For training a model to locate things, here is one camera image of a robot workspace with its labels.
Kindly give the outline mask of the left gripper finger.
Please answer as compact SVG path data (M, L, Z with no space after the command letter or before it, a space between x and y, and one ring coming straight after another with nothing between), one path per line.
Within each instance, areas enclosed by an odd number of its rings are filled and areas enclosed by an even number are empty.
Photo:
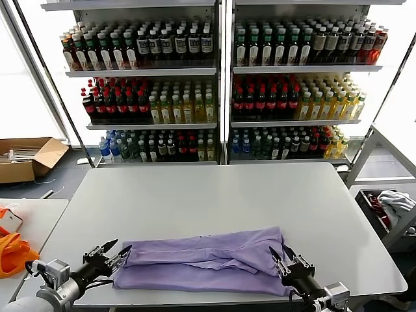
M110 240L106 242L105 244L99 246L93 247L90 251L86 252L83 255L83 261L86 261L87 259L90 259L91 257L95 255L103 255L107 253L116 243L118 242L118 239Z
M119 253L106 260L105 264L111 269L118 269L121 265L124 264L125 260L128 258L131 248L131 245L125 247Z

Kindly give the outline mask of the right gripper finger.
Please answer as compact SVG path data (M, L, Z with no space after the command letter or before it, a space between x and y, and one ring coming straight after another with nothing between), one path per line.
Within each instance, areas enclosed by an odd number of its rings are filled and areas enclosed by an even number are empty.
M283 262L280 255L273 249L273 247L269 246L270 253L275 263L276 270L280 277L288 276L291 271L289 270L288 266Z
M314 264L308 262L301 254L296 254L291 247L287 245L283 245L282 248L283 248L285 255L287 256L287 259L289 260L288 262L285 262L283 264L283 267L285 268L285 270L289 269L289 265L294 265L294 264L301 264L305 268L312 268L312 269L315 268Z

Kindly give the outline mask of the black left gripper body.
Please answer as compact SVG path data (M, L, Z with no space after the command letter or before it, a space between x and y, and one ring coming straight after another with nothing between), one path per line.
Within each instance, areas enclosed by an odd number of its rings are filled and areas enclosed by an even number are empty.
M83 264L70 273L80 289L87 288L99 277L111 277L113 269L109 266L109 258L104 255L84 256Z

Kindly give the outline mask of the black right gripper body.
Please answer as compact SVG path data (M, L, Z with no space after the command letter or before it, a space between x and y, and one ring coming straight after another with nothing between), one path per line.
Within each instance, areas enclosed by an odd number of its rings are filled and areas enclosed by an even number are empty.
M288 270L289 272L282 274L281 282L284 286L293 287L302 298L320 298L326 295L314 279L314 268L292 264L288 266Z

